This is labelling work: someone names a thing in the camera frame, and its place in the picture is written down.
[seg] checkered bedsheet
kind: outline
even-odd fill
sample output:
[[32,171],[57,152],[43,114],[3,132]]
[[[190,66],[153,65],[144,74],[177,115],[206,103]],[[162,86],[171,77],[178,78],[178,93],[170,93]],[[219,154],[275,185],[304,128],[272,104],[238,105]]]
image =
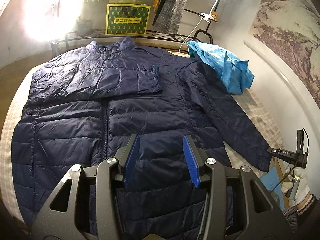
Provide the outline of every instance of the checkered bedsheet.
[[[0,187],[3,203],[9,213],[13,217],[16,217],[21,221],[23,221],[23,219],[18,207],[12,179],[11,138],[14,128],[21,118],[23,106],[28,99],[32,74],[40,67],[41,65],[33,68],[18,88],[4,121],[0,141]],[[242,95],[236,95],[233,96],[233,98],[251,119],[253,124],[257,127],[259,132],[263,135],[270,146],[274,148],[283,147],[283,138],[278,127],[275,124],[275,121],[272,119],[271,115],[267,112],[262,103],[260,103],[256,95],[251,90],[245,90]],[[232,167],[240,168],[242,165],[248,165],[252,167],[229,145],[225,143],[225,146]],[[274,165],[275,161],[272,160],[270,163],[270,168]],[[265,173],[259,171],[254,167],[252,167],[252,169],[259,178],[262,177]]]

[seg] white glove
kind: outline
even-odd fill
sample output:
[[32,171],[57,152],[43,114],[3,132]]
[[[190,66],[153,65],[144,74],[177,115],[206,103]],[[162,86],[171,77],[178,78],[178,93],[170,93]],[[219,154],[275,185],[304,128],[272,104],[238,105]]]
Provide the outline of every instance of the white glove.
[[[288,166],[285,169],[285,172],[288,173],[289,171],[290,171],[290,167]],[[296,167],[294,168],[293,171],[294,171],[294,175],[300,178],[300,183],[299,183],[298,191],[295,198],[296,205],[298,205],[306,198],[306,196],[310,192],[310,188],[308,186],[308,176],[307,176],[306,170],[300,167]],[[289,180],[292,180],[292,175],[289,174],[288,178]],[[293,187],[292,182],[283,182],[281,191],[285,194],[292,187]]]

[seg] blue plastic bag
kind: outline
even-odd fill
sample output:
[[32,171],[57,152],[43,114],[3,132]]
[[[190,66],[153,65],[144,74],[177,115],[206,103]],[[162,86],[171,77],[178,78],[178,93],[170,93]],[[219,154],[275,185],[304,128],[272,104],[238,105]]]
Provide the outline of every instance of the blue plastic bag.
[[231,94],[242,94],[245,88],[250,88],[254,75],[248,69],[248,60],[242,61],[231,51],[197,41],[188,41],[189,54],[195,53],[202,61],[217,72],[227,91]]

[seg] blue gripper pad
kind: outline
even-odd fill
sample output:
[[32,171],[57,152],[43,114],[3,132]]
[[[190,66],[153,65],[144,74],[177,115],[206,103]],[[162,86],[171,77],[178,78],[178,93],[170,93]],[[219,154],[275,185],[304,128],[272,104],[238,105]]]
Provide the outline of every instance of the blue gripper pad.
[[186,158],[186,161],[187,161],[187,166],[188,166],[189,174],[191,177],[191,181],[196,188],[199,188],[201,183],[200,177],[199,177],[199,168],[196,164],[195,157],[192,153],[191,146],[186,136],[183,137],[182,148],[183,148],[184,157]]
[[132,179],[134,167],[136,165],[136,161],[138,159],[139,155],[139,149],[140,149],[140,137],[137,135],[131,151],[129,153],[127,162],[125,164],[125,170],[124,170],[124,187],[127,187]]

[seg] navy blue puffer jacket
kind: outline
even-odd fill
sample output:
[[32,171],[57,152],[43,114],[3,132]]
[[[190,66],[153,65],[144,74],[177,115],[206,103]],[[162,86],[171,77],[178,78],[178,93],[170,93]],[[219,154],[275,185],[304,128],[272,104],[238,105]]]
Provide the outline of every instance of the navy blue puffer jacket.
[[92,42],[33,75],[12,137],[14,187],[25,222],[32,224],[73,164],[97,165],[132,133],[140,134],[140,157],[129,188],[117,192],[128,239],[151,233],[196,238],[205,192],[190,181],[184,135],[225,166],[231,165],[222,140],[262,171],[271,160],[267,142],[210,66],[137,46],[129,37],[113,45]]

